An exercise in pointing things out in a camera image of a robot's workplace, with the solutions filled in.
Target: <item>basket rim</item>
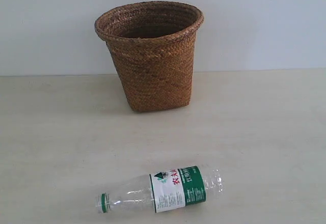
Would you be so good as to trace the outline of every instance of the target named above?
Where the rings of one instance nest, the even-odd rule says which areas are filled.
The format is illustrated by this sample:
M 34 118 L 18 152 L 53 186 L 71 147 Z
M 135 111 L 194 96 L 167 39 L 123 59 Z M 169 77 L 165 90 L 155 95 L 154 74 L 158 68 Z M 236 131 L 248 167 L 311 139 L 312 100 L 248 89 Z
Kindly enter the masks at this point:
M 179 7 L 185 7 L 189 10 L 194 11 L 197 14 L 196 21 L 187 26 L 186 28 L 161 37 L 155 37 L 155 38 L 128 38 L 128 37 L 119 37 L 111 34 L 106 34 L 102 28 L 100 28 L 100 23 L 103 21 L 104 18 L 106 18 L 109 15 L 115 15 L 119 13 L 123 9 L 132 9 L 136 7 L 145 7 L 145 6 L 154 6 L 154 5 L 167 5 L 167 6 L 179 6 Z M 138 43 L 138 44 L 148 44 L 148 43 L 161 43 L 161 42 L 167 42 L 167 41 L 176 41 L 177 39 L 182 39 L 183 37 L 194 33 L 198 30 L 198 28 L 201 26 L 201 24 L 204 22 L 204 15 L 203 12 L 198 9 L 197 7 L 181 3 L 181 2 L 171 2 L 171 1 L 149 1 L 149 2 L 140 2 L 140 3 L 134 3 L 134 4 L 126 4 L 122 6 L 115 7 L 105 13 L 103 13 L 100 17 L 98 17 L 95 21 L 95 32 L 98 35 L 100 39 L 102 39 L 105 42 L 108 41 L 119 41 L 119 42 L 128 42 L 128 43 Z

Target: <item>clear plastic bottle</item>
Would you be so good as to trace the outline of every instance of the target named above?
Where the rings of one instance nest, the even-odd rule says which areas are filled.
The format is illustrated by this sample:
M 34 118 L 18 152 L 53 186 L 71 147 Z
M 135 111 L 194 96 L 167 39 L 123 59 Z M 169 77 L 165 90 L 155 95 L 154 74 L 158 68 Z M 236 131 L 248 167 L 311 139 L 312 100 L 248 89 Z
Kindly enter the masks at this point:
M 97 197 L 99 213 L 152 210 L 163 212 L 217 197 L 222 179 L 208 165 L 172 169 L 130 179 Z

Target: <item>light wooden table surface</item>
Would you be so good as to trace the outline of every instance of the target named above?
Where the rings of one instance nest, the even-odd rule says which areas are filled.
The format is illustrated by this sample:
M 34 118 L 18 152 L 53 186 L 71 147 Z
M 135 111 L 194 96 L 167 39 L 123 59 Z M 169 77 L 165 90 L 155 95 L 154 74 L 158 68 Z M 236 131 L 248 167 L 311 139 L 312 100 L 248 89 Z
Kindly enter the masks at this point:
M 209 163 L 215 201 L 98 214 L 106 187 Z M 196 73 L 191 105 L 136 114 L 116 75 L 0 77 L 0 223 L 326 223 L 326 70 Z

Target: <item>green and white label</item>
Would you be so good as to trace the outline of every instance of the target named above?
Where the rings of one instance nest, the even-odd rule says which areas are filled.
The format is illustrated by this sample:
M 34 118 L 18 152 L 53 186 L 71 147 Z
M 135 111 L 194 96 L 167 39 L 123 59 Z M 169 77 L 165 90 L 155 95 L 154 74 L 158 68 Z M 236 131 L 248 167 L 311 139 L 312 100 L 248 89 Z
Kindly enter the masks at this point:
M 150 174 L 150 180 L 156 213 L 206 201 L 197 166 Z

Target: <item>woven basket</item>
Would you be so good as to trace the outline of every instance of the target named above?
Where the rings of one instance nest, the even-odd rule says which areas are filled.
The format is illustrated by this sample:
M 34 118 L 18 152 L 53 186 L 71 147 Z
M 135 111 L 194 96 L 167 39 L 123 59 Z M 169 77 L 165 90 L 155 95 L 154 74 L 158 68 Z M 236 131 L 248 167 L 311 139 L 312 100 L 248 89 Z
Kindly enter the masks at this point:
M 196 7 L 175 2 L 124 5 L 96 20 L 133 110 L 189 104 L 196 31 L 203 20 Z

